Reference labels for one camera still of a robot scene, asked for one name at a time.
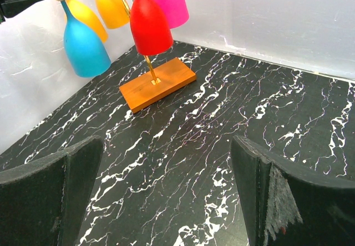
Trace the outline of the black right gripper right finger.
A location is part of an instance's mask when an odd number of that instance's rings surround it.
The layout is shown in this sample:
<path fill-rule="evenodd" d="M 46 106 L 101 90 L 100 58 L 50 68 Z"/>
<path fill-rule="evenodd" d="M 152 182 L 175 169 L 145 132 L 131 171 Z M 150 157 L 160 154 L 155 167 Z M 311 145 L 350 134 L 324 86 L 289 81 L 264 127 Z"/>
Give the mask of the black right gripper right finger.
<path fill-rule="evenodd" d="M 354 181 L 315 172 L 244 136 L 232 168 L 250 245 L 353 245 Z"/>

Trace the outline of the yellow wine glass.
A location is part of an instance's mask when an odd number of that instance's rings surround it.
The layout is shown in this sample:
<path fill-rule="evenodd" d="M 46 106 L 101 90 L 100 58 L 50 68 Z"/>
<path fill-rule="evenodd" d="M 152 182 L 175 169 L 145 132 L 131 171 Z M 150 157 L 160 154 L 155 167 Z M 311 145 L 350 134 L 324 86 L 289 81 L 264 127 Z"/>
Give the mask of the yellow wine glass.
<path fill-rule="evenodd" d="M 66 3 L 72 15 L 91 28 L 103 43 L 108 40 L 108 34 L 100 19 L 88 6 L 78 0 L 66 0 Z"/>

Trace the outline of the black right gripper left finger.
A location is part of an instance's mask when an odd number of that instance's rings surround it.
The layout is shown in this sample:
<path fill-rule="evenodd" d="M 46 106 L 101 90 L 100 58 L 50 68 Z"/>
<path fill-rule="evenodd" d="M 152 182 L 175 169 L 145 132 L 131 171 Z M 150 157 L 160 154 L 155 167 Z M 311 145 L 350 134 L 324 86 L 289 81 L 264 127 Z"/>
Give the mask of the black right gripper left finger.
<path fill-rule="evenodd" d="M 1 172 L 1 245 L 75 245 L 103 156 L 91 136 Z"/>

